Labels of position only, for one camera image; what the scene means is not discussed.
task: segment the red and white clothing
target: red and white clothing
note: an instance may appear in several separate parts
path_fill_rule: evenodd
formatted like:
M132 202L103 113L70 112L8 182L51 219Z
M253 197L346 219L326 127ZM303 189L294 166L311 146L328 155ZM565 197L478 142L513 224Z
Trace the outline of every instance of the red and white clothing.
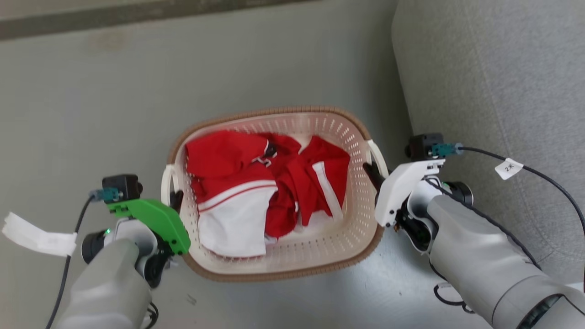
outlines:
M266 253L264 234L279 238L301 219L342 206L350 157L314 136L299 153L293 138L272 133L215 132L186 145L187 171L199 211L199 240L224 256Z

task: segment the fabric surface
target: fabric surface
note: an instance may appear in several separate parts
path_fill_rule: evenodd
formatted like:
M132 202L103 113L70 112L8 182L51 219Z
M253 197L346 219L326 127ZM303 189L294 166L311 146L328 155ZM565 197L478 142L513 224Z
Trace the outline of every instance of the fabric surface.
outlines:
M264 233L282 237L317 211L343 218L350 156L317 136L301 151L289 136L219 131L185 148L199 239L219 255L264 255Z
M415 134L442 132L558 181L585 207L585 2L403 0L392 30ZM565 197L498 160L466 152L443 178L473 190L477 208L514 233L545 273L583 280L585 238Z

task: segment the black cable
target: black cable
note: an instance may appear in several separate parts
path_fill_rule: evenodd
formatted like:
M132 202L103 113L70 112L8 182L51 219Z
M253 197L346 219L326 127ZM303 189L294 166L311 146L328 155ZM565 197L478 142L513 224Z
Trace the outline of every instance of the black cable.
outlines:
M490 224L496 226L497 228L499 228L504 234L506 234L510 239L512 239L512 241L514 241L515 244L517 244L520 249L522 249L522 252L524 254L526 254L526 256L528 257L528 259L530 259L530 261L532 262L532 264L534 266L536 266L536 268L538 268L539 270L541 269L541 266L538 265L538 263L536 262L536 260L534 259L534 257L532 256L532 254L530 253L530 251L528 251L528 249L526 249L526 247L522 244L522 242L520 242L520 240L518 240L514 234L512 234L512 232L508 231L505 227L503 227L502 225L500 225L500 223L498 223L497 221L494 221L493 219L491 219L488 215L484 214L483 212L479 211L477 208L475 208L472 205L468 205L466 203L463 203L459 200L457 200L454 196L452 196L450 193L448 193L446 190L444 190L443 188L441 188L441 186L438 186L437 184L433 183L430 179L425 179L427 183L429 183L432 187L442 191L444 193L444 195L450 197L452 200L457 201L458 203L460 203L462 206L466 207L467 209L473 211L474 213L476 213L478 216L485 218L488 222L490 222Z
M476 149L476 148L468 148L468 147L464 147L464 146L459 146L458 147L460 150L465 150L465 151L470 151L470 152L476 152L476 153L481 153L484 155L488 155L491 157L494 157L498 160L502 160L505 161L506 159L501 156L501 155L497 155L482 149ZM536 169L530 168L528 166L523 166L522 169L531 172L535 175L537 175L538 177L546 180L547 182L549 182L550 184L552 184L554 187L556 187L561 193L563 193L565 195L565 197L569 200L569 202L571 203L571 205L573 206L573 208L575 208L575 211L577 212L577 216L579 216L579 221L581 221L581 227L583 228L583 234L585 234L585 217L583 216L583 212L581 212L581 208L579 208L579 205L577 204L577 201L575 201L575 199L573 199L573 197L571 196L571 194L569 192L567 192L567 190L565 190L564 187L562 187L559 183L557 183L554 179L548 177L547 175L539 172ZM585 271L583 272L583 291L585 292Z
M441 273L439 273L439 271L437 271L437 269L435 269L433 264L431 264L431 261L429 261L429 265L431 266L431 269L433 270L433 272L435 272L435 274L437 276L439 276L441 279L443 279L447 282L447 279L445 279L445 277L443 275L441 275ZM443 297L441 297L439 295L439 285L436 285L435 288L433 288L433 292L435 293L435 297L437 297L437 299L440 302L445 303L447 305L451 305L451 306L461 306L463 308L463 310L465 311L465 313L475 314L475 312L473 310L467 309L467 303L465 303L464 301L448 301L448 300L445 300Z
M87 206L90 204L91 200L94 199L94 196L90 196L85 204L83 205L83 209L81 209L81 213L79 214L79 219L77 220L77 225L75 226L75 233L79 233L79 227L81 226L81 221L83 220L83 216L85 215L85 211L87 210ZM53 312L51 313L51 317L49 318L49 322L45 329L49 329L51 325L53 325L53 321L55 320L55 316L57 316L57 310L59 310L59 304L61 304L61 298L63 298L63 292L65 291L65 283L67 281L67 273L69 272L69 264L71 263L71 256L67 256L65 260L65 268L63 269L63 278L61 278L61 288L59 288L59 294L57 295L57 301L55 301L55 306L53 307Z
M429 265L431 266L431 269L433 270L433 272L435 272L435 274L436 274L436 275L438 275L438 276L439 276L441 279L443 279L443 280L447 281L447 279L445 279L445 277L444 277L444 276L442 276L442 275L439 273L439 271L437 271L437 270L435 269L435 267L433 266L433 264L431 264L431 261L429 261Z
M450 306L464 306L464 305L466 305L464 301L449 301L449 300L446 300L443 297L441 297L439 295L439 285L436 285L433 288L433 292L435 293L435 297L437 297L437 299L439 301L441 301L441 303L443 303L443 304L447 304L447 305L450 305Z
M150 302L150 305L154 308L154 311L148 309L148 312L150 312L150 324L145 329L151 329L156 324L156 321L159 320L159 308L152 302Z
M467 314L475 314L475 312L472 309L467 309L467 304L465 305L461 305L461 308L465 311L465 313Z

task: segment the cable label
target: cable label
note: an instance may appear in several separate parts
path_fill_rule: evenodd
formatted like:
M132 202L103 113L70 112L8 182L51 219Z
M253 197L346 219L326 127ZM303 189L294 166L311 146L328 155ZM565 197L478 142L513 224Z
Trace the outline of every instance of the cable label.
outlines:
M522 170L523 167L524 165L522 163L507 158L506 161L502 162L495 168L495 172L497 172L503 180L508 180Z

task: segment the brown basket rim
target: brown basket rim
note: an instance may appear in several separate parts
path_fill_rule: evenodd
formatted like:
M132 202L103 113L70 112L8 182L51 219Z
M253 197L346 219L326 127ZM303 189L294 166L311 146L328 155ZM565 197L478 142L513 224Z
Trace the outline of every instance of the brown basket rim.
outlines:
M260 111L253 111L247 112L242 114L235 114L231 116L227 116L224 118L212 119L204 122L200 122L198 124L193 125L189 129L187 129L179 138L177 139L175 145L171 149L170 154L168 155L167 163L173 165L175 163L175 158L177 157L177 153L180 150L181 145L183 142L191 136L195 131L200 130L202 128L206 128L208 126L222 124L228 121L240 120L240 119L247 119L253 118L254 116L264 116L264 115L273 115L273 114L290 114L290 113L332 113L336 115L340 115L346 119L348 119L351 123L353 123L356 128L362 134L362 137L365 140L370 140L370 133L367 131L366 127L363 125L359 119L357 119L353 114L342 110L337 107L316 107L316 106L308 106L308 107L280 107L280 108L269 108L263 109ZM315 266L312 268L300 269L300 270L290 270L285 272L276 272L276 273L265 273L265 274L239 274L239 275L229 275L229 274L218 274L215 272L211 272L203 268L199 263L191 257L191 254L187 253L183 255L183 259L185 263L198 275L217 282L265 282L265 281L274 281L274 280L284 280L284 279L293 279L295 277L303 277L309 275L316 275L321 273L333 272L335 270L348 268L353 266L364 259L366 259L370 254L378 247L382 239L382 235L384 234L384 228L381 226L377 226L376 232L374 233L374 237L368 244L368 246L357 254L354 257L349 259L321 265Z

